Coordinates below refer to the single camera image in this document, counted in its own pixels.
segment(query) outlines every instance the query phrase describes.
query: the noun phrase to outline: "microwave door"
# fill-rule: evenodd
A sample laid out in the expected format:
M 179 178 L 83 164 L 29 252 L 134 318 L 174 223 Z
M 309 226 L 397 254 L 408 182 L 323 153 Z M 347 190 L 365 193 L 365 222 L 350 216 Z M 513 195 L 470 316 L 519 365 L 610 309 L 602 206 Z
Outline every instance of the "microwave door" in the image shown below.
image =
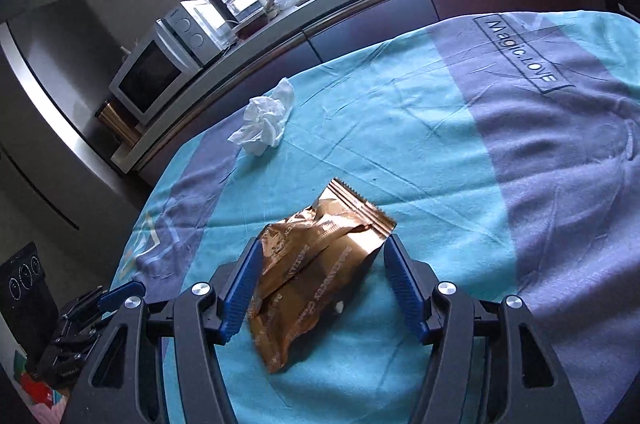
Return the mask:
M 146 124 L 199 71 L 200 65 L 158 20 L 127 57 L 110 89 Z

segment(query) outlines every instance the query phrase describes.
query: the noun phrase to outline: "microwave knob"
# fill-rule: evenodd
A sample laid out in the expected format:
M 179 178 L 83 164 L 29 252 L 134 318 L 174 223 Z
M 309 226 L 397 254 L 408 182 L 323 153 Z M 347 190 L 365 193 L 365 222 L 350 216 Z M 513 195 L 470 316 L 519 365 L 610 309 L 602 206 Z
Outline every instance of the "microwave knob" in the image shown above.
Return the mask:
M 191 36 L 190 45 L 193 48 L 198 48 L 204 44 L 204 38 L 200 34 L 194 34 Z
M 188 32 L 189 28 L 191 28 L 191 22 L 187 18 L 182 18 L 180 21 L 178 21 L 176 27 L 181 32 Z

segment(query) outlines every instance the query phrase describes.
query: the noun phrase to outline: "white microwave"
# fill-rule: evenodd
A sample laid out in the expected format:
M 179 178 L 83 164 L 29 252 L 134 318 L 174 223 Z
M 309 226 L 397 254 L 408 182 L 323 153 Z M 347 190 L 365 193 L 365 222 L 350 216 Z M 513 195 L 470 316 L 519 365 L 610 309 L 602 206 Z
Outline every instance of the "white microwave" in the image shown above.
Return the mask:
M 109 89 L 146 125 L 230 44 L 230 29 L 213 5 L 180 3 L 131 51 Z

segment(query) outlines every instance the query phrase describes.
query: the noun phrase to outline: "black appliance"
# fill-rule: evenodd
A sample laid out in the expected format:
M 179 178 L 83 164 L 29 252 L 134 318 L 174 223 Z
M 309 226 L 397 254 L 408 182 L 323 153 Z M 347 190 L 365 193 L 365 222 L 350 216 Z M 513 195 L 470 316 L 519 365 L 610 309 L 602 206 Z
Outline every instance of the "black appliance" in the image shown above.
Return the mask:
M 0 265 L 0 314 L 27 354 L 31 375 L 58 322 L 58 307 L 44 279 L 33 242 Z

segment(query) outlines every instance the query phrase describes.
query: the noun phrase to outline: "gray floor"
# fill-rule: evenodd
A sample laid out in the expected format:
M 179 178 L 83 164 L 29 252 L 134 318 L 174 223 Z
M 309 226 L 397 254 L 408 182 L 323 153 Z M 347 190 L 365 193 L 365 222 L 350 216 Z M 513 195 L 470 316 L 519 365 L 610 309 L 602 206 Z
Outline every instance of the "gray floor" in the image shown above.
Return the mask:
M 109 285 L 111 278 L 100 277 L 53 245 L 0 191 L 0 263 L 30 241 L 38 248 L 47 285 L 59 307 L 100 284 Z

